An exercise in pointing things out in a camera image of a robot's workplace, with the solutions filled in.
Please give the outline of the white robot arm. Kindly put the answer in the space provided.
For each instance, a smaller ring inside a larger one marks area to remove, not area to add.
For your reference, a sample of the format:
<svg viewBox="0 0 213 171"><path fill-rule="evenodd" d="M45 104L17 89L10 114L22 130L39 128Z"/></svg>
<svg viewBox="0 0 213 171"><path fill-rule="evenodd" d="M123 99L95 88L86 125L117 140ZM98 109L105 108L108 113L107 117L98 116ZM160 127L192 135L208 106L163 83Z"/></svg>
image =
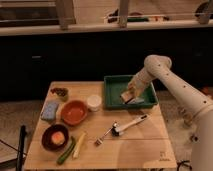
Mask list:
<svg viewBox="0 0 213 171"><path fill-rule="evenodd" d="M149 55L144 67L128 83L134 97L139 96L154 79L159 79L170 93L193 114L197 141L192 146L193 171L213 171L213 100L174 74L167 56Z"/></svg>

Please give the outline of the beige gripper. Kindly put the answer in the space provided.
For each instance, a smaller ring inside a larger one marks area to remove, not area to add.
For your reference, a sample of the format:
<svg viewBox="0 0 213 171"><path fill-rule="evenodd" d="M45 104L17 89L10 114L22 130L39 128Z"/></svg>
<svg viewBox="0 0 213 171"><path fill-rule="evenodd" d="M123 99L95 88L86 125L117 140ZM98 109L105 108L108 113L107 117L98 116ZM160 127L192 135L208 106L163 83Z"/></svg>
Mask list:
<svg viewBox="0 0 213 171"><path fill-rule="evenodd" d="M154 79L147 70L140 70L132 77L127 89L134 98L139 97Z"/></svg>

